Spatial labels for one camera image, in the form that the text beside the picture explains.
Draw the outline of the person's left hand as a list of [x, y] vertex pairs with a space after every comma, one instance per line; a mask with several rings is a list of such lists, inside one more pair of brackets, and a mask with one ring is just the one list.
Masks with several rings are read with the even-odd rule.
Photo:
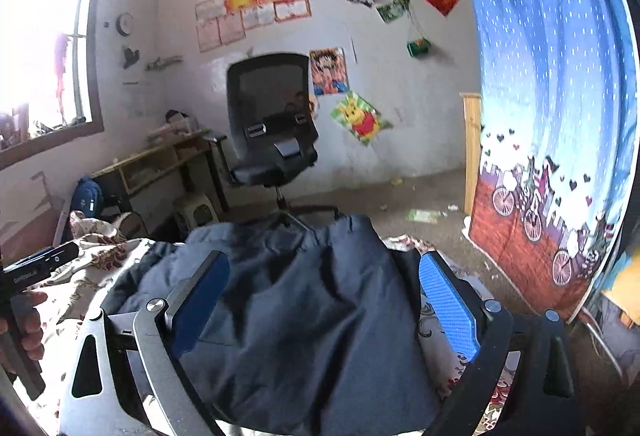
[[21, 322], [21, 345], [29, 359], [39, 362], [44, 354], [43, 332], [37, 307], [48, 299], [43, 292], [25, 292], [17, 300], [18, 320]]

